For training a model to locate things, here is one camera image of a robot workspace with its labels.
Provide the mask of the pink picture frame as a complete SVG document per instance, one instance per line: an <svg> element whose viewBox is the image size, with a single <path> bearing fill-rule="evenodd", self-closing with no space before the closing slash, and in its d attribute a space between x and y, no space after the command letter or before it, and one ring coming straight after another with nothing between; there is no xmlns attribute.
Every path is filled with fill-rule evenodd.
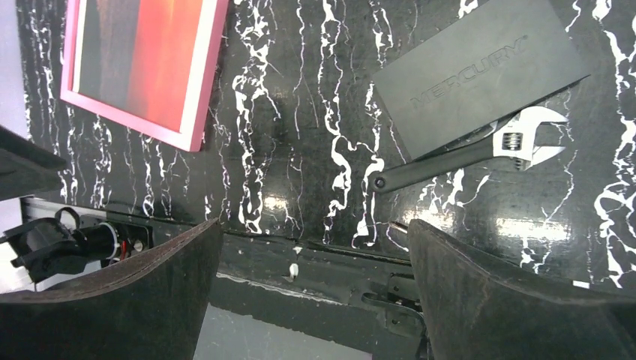
<svg viewBox="0 0 636 360"><path fill-rule="evenodd" d="M227 1L69 1L63 101L197 152Z"/></svg>

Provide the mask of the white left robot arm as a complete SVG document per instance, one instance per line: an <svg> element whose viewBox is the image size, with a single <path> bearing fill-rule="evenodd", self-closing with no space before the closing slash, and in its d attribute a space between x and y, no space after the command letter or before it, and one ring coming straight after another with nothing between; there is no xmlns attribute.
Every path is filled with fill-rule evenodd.
<svg viewBox="0 0 636 360"><path fill-rule="evenodd" d="M2 201L54 189L66 166L65 159L1 129ZM25 269L35 284L55 275L78 275L93 262L112 265L154 245L150 226L89 220L70 206L3 231L1 243L16 254L10 265Z"/></svg>

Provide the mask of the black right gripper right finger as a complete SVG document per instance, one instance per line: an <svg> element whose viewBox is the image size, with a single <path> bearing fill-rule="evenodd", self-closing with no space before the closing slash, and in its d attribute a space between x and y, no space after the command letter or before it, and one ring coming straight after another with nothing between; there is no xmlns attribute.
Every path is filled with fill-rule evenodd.
<svg viewBox="0 0 636 360"><path fill-rule="evenodd" d="M633 359L635 299L533 274L409 223L409 255L435 359Z"/></svg>

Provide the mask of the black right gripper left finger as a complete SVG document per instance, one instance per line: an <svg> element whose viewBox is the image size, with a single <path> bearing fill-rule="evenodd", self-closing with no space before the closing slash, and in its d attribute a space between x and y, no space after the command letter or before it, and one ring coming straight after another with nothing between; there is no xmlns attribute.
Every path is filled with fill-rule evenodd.
<svg viewBox="0 0 636 360"><path fill-rule="evenodd" d="M223 246L207 220L42 292L1 296L3 359L192 359Z"/></svg>

